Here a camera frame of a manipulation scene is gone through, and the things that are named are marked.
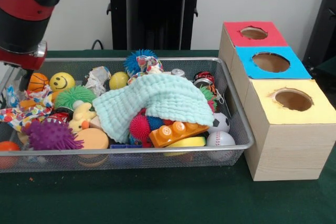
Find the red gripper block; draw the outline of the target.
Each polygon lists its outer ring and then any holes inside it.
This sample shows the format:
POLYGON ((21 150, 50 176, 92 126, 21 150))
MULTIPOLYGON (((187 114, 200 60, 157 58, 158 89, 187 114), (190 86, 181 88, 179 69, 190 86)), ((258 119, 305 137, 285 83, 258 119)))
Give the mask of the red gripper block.
POLYGON ((34 70, 41 68, 46 56, 46 50, 42 52, 33 52, 30 54, 17 54, 1 49, 1 62, 14 67, 26 69, 26 73, 24 76, 22 76, 19 84, 19 90, 21 92, 27 90, 34 70))

